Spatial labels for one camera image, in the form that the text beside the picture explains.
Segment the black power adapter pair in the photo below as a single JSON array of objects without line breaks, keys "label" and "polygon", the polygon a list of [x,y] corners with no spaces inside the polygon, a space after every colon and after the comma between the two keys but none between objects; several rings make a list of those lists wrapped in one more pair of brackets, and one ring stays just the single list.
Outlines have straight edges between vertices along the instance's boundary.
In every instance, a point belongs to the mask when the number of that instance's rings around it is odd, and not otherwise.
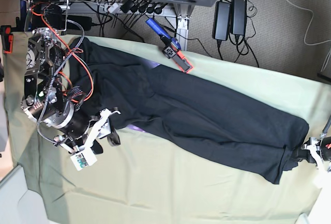
[{"label": "black power adapter pair", "polygon": [[215,16],[212,37],[216,40],[226,41],[229,34],[230,4],[218,1],[215,5]]},{"label": "black power adapter pair", "polygon": [[247,24],[247,0],[232,0],[230,32],[245,36]]}]

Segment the blue orange clamp left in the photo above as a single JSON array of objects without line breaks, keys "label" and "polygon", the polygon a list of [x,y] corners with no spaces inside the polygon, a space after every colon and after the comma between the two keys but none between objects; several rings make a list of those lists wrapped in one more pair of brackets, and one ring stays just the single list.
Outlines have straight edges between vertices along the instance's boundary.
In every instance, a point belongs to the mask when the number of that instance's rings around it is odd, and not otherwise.
[{"label": "blue orange clamp left", "polygon": [[11,54],[13,51],[13,32],[23,32],[24,31],[24,22],[21,21],[19,17],[16,17],[16,27],[11,25],[2,25],[1,26],[1,41],[2,48],[5,54]]}]

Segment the blue orange clamp centre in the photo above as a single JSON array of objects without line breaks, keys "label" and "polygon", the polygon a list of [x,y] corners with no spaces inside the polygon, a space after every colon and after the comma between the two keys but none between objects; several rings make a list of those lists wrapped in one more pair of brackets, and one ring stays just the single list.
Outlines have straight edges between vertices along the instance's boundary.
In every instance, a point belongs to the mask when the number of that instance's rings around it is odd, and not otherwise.
[{"label": "blue orange clamp centre", "polygon": [[145,23],[160,37],[161,41],[164,43],[165,47],[162,49],[163,54],[168,59],[175,62],[182,72],[189,73],[193,69],[193,66],[182,53],[178,40],[171,37],[154,19],[148,18]]}]

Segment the black power adapter pair right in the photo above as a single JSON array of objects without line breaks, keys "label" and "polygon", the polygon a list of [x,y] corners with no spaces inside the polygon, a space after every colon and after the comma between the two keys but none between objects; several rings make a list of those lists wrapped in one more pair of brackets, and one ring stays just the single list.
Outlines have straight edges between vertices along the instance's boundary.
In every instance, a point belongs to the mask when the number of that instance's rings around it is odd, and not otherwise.
[{"label": "black power adapter pair right", "polygon": [[247,0],[232,0],[230,32],[245,36],[247,24]]}]

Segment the blue orange clamp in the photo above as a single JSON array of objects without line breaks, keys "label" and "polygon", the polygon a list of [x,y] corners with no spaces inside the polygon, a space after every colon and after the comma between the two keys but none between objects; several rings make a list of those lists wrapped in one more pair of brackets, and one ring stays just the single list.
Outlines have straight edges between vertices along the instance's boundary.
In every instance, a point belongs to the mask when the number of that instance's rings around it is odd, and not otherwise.
[{"label": "blue orange clamp", "polygon": [[163,54],[168,59],[175,62],[182,72],[189,73],[193,69],[193,66],[182,53],[178,40],[171,37],[154,19],[148,18],[145,23],[160,37],[161,41],[164,43],[165,47],[162,49]]},{"label": "blue orange clamp", "polygon": [[1,26],[1,41],[2,48],[5,54],[11,54],[13,51],[13,32],[23,32],[24,31],[24,22],[21,21],[19,17],[16,17],[16,27],[11,25],[2,25]]}]

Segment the white power strip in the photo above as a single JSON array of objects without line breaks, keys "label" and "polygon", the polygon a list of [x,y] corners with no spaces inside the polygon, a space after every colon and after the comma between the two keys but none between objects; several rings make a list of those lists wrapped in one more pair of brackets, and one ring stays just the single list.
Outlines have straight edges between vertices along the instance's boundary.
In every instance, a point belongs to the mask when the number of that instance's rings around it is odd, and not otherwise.
[{"label": "white power strip", "polygon": [[176,17],[174,7],[168,4],[138,4],[132,0],[127,0],[125,3],[105,4],[102,10],[110,14],[145,14],[147,16]]}]

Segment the black power adapter pair left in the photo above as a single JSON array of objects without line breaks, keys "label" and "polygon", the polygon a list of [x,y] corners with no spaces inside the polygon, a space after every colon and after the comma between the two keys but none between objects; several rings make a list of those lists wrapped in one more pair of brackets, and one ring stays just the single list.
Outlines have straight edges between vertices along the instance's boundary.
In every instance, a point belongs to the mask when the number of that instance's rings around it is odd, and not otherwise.
[{"label": "black power adapter pair left", "polygon": [[230,4],[218,1],[215,5],[215,16],[212,37],[216,40],[226,41],[229,34]]}]

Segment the aluminium frame post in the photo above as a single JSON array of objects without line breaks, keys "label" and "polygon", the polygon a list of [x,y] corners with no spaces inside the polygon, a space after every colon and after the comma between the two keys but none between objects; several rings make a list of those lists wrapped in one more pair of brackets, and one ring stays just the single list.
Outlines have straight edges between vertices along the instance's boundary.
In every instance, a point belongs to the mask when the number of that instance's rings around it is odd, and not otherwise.
[{"label": "aluminium frame post", "polygon": [[175,29],[175,37],[179,41],[181,49],[187,50],[189,22],[194,9],[194,5],[173,4],[172,13],[165,18]]}]

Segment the black power brick left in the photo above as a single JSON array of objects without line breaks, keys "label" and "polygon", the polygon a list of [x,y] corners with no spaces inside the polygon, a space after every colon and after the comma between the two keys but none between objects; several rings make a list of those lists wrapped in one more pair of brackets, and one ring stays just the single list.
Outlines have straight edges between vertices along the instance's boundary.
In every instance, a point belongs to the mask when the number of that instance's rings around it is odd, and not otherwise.
[{"label": "black power brick left", "polygon": [[[68,15],[67,20],[71,20],[71,21],[79,23],[85,31],[90,31],[93,26],[91,17]],[[76,25],[74,25],[72,23],[67,23],[67,29],[79,30],[79,27],[77,27]]]}]

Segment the grey plastic bin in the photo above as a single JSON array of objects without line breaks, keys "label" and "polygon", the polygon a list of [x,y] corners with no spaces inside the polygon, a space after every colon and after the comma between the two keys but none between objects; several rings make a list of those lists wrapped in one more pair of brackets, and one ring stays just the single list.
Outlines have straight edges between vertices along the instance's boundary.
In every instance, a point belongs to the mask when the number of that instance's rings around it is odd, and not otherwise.
[{"label": "grey plastic bin", "polygon": [[28,189],[23,167],[15,167],[1,181],[1,223],[49,222],[41,195]]}]

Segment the dark navy T-shirt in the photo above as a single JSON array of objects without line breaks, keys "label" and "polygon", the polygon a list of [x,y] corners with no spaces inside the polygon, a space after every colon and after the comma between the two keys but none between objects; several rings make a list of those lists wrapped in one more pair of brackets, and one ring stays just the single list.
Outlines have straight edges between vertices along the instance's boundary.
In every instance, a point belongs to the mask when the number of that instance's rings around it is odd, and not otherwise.
[{"label": "dark navy T-shirt", "polygon": [[308,123],[223,85],[159,65],[138,56],[99,46],[80,45],[90,81],[70,61],[72,83],[92,97],[82,111],[93,115],[117,107],[116,129],[137,126],[199,157],[280,182],[283,171],[298,165]]}]

